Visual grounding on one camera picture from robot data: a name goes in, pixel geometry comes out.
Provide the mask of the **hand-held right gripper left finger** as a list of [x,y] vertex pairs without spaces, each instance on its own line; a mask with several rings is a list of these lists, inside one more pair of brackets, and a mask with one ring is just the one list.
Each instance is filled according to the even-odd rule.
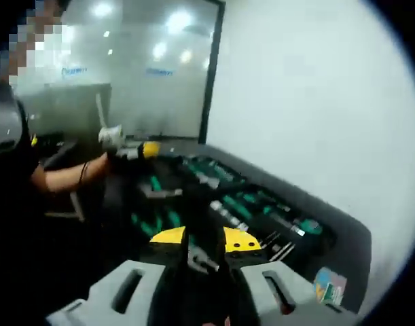
[[127,260],[77,299],[46,317],[49,325],[178,325],[165,265]]

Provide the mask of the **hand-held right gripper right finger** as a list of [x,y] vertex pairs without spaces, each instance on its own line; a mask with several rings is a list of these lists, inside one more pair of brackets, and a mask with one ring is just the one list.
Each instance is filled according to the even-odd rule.
[[355,313],[318,298],[318,289],[283,262],[263,262],[252,235],[223,233],[225,325],[358,325]]

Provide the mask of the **person's left hand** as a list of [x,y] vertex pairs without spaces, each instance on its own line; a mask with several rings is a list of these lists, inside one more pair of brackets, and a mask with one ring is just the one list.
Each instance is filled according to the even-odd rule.
[[109,168],[109,158],[106,153],[100,157],[89,161],[84,171],[84,180],[93,180],[107,172]]

